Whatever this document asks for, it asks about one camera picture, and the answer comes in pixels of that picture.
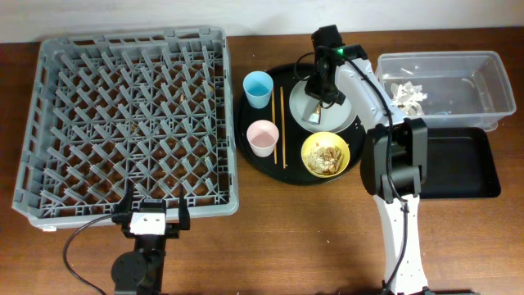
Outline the pink plastic cup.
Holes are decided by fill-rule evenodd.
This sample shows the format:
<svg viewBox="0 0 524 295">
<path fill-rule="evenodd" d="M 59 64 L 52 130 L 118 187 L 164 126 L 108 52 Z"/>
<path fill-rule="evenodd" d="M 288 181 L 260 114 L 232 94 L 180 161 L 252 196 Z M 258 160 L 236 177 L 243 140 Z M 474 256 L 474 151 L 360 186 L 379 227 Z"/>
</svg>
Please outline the pink plastic cup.
<svg viewBox="0 0 524 295">
<path fill-rule="evenodd" d="M 253 153 L 258 157 L 268 157 L 275 148 L 275 139 L 279 140 L 278 127 L 272 121 L 257 120 L 247 129 L 246 138 Z"/>
</svg>

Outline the food scraps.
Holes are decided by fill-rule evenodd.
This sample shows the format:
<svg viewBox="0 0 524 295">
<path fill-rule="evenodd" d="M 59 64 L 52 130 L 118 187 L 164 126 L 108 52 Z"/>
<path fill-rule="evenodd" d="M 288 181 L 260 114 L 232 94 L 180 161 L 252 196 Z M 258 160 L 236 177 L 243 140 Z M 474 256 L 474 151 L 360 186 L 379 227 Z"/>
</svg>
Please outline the food scraps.
<svg viewBox="0 0 524 295">
<path fill-rule="evenodd" d="M 316 146 L 305 156 L 305 164 L 316 174 L 334 175 L 340 169 L 343 154 L 339 147 Z"/>
</svg>

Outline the gold foil wrapper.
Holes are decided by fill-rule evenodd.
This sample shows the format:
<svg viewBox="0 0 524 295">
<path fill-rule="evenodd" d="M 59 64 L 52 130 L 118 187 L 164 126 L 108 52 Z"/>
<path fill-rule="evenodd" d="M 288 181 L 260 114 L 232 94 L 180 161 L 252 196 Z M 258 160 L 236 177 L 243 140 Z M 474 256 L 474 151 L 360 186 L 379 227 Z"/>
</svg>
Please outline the gold foil wrapper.
<svg viewBox="0 0 524 295">
<path fill-rule="evenodd" d="M 302 120 L 312 125 L 318 125 L 321 120 L 322 103 L 314 101 L 305 108 Z"/>
</svg>

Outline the white paper napkin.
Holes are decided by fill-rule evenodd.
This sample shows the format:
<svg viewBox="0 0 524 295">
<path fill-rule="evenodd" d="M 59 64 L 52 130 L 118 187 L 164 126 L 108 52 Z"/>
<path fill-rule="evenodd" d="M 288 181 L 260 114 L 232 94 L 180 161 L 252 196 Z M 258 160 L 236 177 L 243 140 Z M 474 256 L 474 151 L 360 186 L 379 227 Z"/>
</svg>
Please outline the white paper napkin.
<svg viewBox="0 0 524 295">
<path fill-rule="evenodd" d="M 392 83 L 390 90 L 393 104 L 403 113 L 408 116 L 425 115 L 421 102 L 427 99 L 427 94 L 422 91 L 422 85 L 413 85 L 410 81 L 405 84 Z"/>
</svg>

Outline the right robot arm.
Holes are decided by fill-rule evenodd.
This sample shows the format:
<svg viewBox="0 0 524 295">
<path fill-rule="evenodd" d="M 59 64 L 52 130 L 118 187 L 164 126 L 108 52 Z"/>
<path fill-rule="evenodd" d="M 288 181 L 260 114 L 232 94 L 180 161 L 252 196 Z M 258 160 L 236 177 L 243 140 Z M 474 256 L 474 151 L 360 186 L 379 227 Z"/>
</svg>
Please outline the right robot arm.
<svg viewBox="0 0 524 295">
<path fill-rule="evenodd" d="M 365 130 L 360 175 L 382 222 L 386 252 L 383 294 L 424 294 L 418 205 L 427 177 L 427 125 L 393 104 L 364 49 L 346 45 L 335 25 L 311 35 L 314 72 L 305 93 L 321 102 L 349 101 Z"/>
</svg>

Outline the grey round plate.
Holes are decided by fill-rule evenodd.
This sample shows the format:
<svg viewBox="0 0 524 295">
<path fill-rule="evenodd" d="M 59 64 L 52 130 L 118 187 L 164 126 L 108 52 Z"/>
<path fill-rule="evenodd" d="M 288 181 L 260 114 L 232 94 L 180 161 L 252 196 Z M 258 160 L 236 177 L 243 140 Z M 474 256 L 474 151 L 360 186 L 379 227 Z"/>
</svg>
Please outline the grey round plate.
<svg viewBox="0 0 524 295">
<path fill-rule="evenodd" d="M 332 132 L 339 133 L 347 129 L 356 119 L 356 113 L 352 110 L 351 103 L 346 99 L 342 105 L 333 104 L 328 107 L 322 103 L 321 120 L 318 125 L 312 125 L 302 120 L 305 108 L 308 104 L 317 101 L 305 93 L 305 81 L 299 81 L 293 87 L 289 100 L 289 107 L 293 119 L 303 128 L 310 132 Z"/>
</svg>

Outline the light blue plastic cup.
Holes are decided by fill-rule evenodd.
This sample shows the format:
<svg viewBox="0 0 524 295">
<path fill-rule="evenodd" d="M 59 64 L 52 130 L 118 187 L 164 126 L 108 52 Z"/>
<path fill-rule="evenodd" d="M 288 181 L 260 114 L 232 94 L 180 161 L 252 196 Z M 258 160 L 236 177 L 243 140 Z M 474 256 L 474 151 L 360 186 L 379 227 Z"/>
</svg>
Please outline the light blue plastic cup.
<svg viewBox="0 0 524 295">
<path fill-rule="evenodd" d="M 249 104 L 255 109 L 262 109 L 269 103 L 273 79 L 265 71 L 252 71 L 244 78 L 242 87 Z"/>
</svg>

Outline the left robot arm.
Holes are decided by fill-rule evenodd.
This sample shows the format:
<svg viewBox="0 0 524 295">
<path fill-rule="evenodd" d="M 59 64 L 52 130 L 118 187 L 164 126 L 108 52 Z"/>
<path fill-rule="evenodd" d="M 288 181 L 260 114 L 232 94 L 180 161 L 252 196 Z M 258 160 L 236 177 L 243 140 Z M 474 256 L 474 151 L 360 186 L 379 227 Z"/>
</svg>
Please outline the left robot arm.
<svg viewBox="0 0 524 295">
<path fill-rule="evenodd" d="M 134 240 L 134 249 L 120 255 L 112 265 L 111 278 L 116 294 L 160 294 L 166 256 L 166 241 L 178 239 L 189 230 L 190 214 L 184 193 L 177 195 L 178 222 L 166 220 L 167 203 L 163 199 L 144 200 L 133 209 L 133 188 L 115 207 L 111 220 L 121 226 L 126 238 Z"/>
</svg>

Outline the yellow bowl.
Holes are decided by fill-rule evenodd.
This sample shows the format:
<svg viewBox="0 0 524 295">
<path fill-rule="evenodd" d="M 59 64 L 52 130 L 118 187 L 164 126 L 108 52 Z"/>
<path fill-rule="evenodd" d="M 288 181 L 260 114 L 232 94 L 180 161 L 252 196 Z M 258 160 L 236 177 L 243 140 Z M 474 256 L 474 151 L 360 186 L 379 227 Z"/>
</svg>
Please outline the yellow bowl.
<svg viewBox="0 0 524 295">
<path fill-rule="evenodd" d="M 314 173 L 306 164 L 305 164 L 305 156 L 306 154 L 312 150 L 314 147 L 320 146 L 320 147 L 339 147 L 343 154 L 343 161 L 341 163 L 340 169 L 338 172 L 336 172 L 334 175 L 319 175 Z M 301 147 L 301 160 L 307 169 L 307 171 L 319 178 L 331 178 L 335 177 L 339 174 L 341 174 L 349 165 L 351 159 L 350 149 L 349 145 L 346 143 L 346 141 L 340 137 L 337 134 L 331 133 L 331 132 L 317 132 L 314 134 L 311 134 L 302 144 Z"/>
</svg>

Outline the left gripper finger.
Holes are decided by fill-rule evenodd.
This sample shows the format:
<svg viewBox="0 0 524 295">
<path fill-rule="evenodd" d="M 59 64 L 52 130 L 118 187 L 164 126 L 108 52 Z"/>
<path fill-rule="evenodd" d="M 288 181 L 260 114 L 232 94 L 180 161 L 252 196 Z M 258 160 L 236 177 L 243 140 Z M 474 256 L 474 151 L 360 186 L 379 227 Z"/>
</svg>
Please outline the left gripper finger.
<svg viewBox="0 0 524 295">
<path fill-rule="evenodd" d="M 184 197 L 183 189 L 181 189 L 179 192 L 178 202 L 178 228 L 190 229 L 190 214 L 187 206 L 187 200 Z"/>
<path fill-rule="evenodd" d="M 124 198 L 120 202 L 120 212 L 129 212 L 132 209 L 133 203 L 133 185 L 129 184 L 126 188 Z"/>
</svg>

